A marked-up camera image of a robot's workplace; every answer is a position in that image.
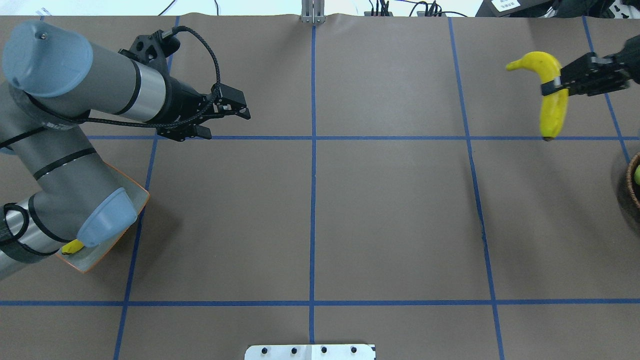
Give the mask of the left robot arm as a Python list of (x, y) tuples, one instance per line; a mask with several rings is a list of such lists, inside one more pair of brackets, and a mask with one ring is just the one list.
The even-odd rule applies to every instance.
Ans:
[[(215, 82), (202, 93), (170, 75), (178, 34), (210, 55)], [(1, 206), (1, 278), (54, 256), (74, 240), (87, 248), (118, 240), (138, 219), (129, 188), (98, 154), (81, 125), (154, 129), (165, 139), (211, 139), (204, 123), (249, 120), (245, 94), (222, 84), (218, 59), (185, 25), (135, 37), (108, 50), (42, 20), (19, 23), (2, 51), (1, 150), (16, 155), (39, 191)]]

